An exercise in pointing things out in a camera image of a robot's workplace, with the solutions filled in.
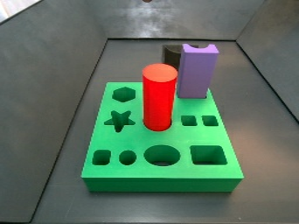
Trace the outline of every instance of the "circular hole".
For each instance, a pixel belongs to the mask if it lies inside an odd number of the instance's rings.
[[[124,150],[119,155],[119,161],[123,165],[131,165],[136,161],[136,154],[131,150]]]
[[[168,145],[155,145],[144,152],[145,161],[157,166],[174,165],[180,160],[180,152]]]

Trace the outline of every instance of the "gray floor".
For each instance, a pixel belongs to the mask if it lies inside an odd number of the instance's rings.
[[[109,40],[79,106],[35,223],[299,221],[299,127],[235,42],[214,42],[214,99],[246,175],[232,193],[89,193],[80,171],[108,81],[140,81],[182,41]],[[188,41],[206,46],[210,42]]]

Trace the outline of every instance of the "hexagon shape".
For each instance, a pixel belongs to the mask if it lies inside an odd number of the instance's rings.
[[[136,91],[129,87],[121,87],[113,91],[112,98],[119,102],[128,102],[136,98]]]

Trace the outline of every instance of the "gray wall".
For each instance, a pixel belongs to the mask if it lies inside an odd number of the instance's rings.
[[[235,40],[263,0],[88,0],[109,38]]]
[[[299,1],[266,1],[238,43],[299,120]]]
[[[0,26],[0,221],[29,221],[105,35],[80,0]]]

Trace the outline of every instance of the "square hole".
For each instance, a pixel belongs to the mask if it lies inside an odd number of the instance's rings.
[[[93,153],[92,164],[93,165],[108,165],[111,158],[109,150],[96,150]]]
[[[204,115],[202,117],[204,126],[219,126],[219,122],[215,115]]]
[[[182,115],[183,126],[198,126],[195,115]]]
[[[226,165],[228,163],[223,149],[218,145],[191,146],[191,161],[195,165]]]

